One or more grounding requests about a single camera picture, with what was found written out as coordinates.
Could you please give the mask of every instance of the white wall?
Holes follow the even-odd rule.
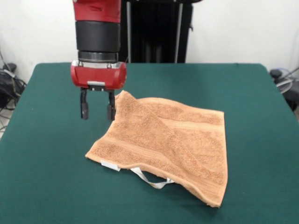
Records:
[[[194,7],[187,62],[299,65],[299,1],[204,0]],[[72,0],[0,0],[0,46],[26,81],[37,63],[75,59]]]

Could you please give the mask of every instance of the black cylindrical joint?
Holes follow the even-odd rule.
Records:
[[[119,52],[121,26],[119,23],[77,21],[77,49],[89,52]]]
[[[117,63],[118,53],[78,51],[78,59],[81,62]]]

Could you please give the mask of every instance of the green felt cloth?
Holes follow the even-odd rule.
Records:
[[[130,64],[125,90],[225,112],[220,209],[84,157],[108,129],[107,93],[80,119],[70,64],[40,64],[0,142],[0,224],[299,223],[299,125],[258,64]]]

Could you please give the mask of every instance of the black cable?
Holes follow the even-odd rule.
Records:
[[[6,125],[6,126],[3,126],[2,128],[0,128],[0,131],[3,130],[3,129],[5,129],[6,127],[7,127],[7,125]]]
[[[0,117],[5,118],[5,119],[10,119],[9,117],[3,116],[2,114],[0,114]]]
[[[299,67],[295,68],[293,71],[289,72],[288,74],[286,74],[286,75],[280,77],[278,80],[284,79],[284,78],[286,78],[286,77],[288,77],[288,76],[294,74],[294,73],[295,73],[296,71],[298,71],[298,70],[299,70]]]

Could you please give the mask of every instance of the white label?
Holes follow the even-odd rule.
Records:
[[[104,167],[108,167],[110,169],[114,169],[116,171],[120,171],[120,168],[117,165],[113,164],[113,163],[105,162],[105,161],[101,160],[101,164]]]

